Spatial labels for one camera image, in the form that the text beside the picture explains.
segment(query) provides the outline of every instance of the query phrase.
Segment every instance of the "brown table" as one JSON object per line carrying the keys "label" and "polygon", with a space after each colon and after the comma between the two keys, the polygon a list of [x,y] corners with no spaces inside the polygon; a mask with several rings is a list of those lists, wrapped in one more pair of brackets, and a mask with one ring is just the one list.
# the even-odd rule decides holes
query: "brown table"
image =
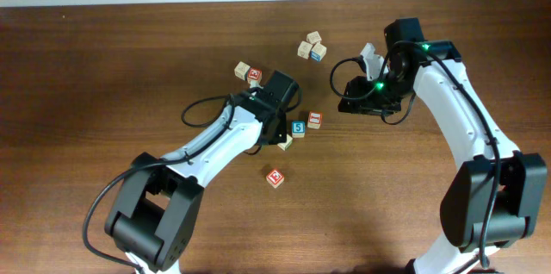
{"label": "brown table", "polygon": [[[304,88],[300,110],[324,114],[284,152],[239,155],[207,187],[185,272],[388,273],[440,233],[438,208],[455,175],[426,106],[403,124],[337,112],[329,71],[383,28],[420,18],[428,39],[450,39],[496,123],[525,153],[551,161],[551,0],[335,0],[0,9],[0,273],[129,273],[87,252],[84,214],[138,154],[160,156],[200,131],[180,112],[239,92],[243,60]],[[296,55],[318,30],[321,63]],[[344,67],[344,87],[359,74]],[[204,120],[220,105],[196,109]],[[286,176],[274,190],[264,175]],[[551,267],[551,188],[536,233],[492,257],[507,273]],[[102,225],[92,243],[122,256]]]}

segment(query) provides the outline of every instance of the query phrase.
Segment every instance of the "blue cube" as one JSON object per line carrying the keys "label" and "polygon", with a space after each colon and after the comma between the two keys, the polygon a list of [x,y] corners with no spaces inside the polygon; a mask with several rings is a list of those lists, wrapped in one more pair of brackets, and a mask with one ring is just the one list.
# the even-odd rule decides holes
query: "blue cube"
{"label": "blue cube", "polygon": [[302,138],[306,133],[306,124],[303,121],[293,121],[292,135],[294,138]]}

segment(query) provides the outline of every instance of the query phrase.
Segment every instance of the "tabletop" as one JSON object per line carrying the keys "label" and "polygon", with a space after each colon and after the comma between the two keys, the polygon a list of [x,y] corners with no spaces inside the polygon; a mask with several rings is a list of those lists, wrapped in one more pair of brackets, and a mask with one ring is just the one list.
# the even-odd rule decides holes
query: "tabletop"
{"label": "tabletop", "polygon": [[[337,112],[329,72],[383,28],[415,16],[429,40],[455,43],[480,99],[524,153],[551,161],[551,0],[319,0],[0,9],[0,273],[130,273],[83,245],[97,193],[140,153],[192,140],[180,122],[204,97],[238,93],[239,61],[264,80],[283,71],[304,90],[288,114],[323,113],[287,151],[240,154],[206,188],[185,273],[390,273],[441,233],[455,176],[446,140],[417,101],[398,126]],[[297,56],[319,31],[321,62]],[[360,75],[343,66],[337,87]],[[220,103],[194,109],[205,121]],[[272,188],[264,176],[280,170]],[[548,181],[534,235],[491,256],[507,273],[551,268]],[[123,257],[104,232],[111,191],[90,240]]]}

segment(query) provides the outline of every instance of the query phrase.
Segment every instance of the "wooden table surface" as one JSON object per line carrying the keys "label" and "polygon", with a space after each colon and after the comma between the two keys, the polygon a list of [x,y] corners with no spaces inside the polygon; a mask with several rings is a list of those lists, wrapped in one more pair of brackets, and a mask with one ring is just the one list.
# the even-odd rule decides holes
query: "wooden table surface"
{"label": "wooden table surface", "polygon": [[[130,273],[84,248],[81,226],[99,190],[138,154],[160,156],[200,130],[180,122],[193,101],[239,92],[240,61],[294,77],[324,114],[287,152],[239,155],[206,188],[180,261],[193,273],[389,273],[441,232],[454,161],[430,111],[403,124],[337,112],[329,72],[383,28],[420,18],[450,39],[496,123],[525,153],[551,161],[551,0],[336,0],[0,9],[0,273]],[[321,63],[296,55],[318,30]],[[339,89],[360,71],[344,67]],[[214,115],[219,104],[194,110]],[[286,176],[274,190],[264,175]],[[551,268],[551,186],[534,236],[494,255],[507,273]],[[115,193],[90,225],[104,234]]]}

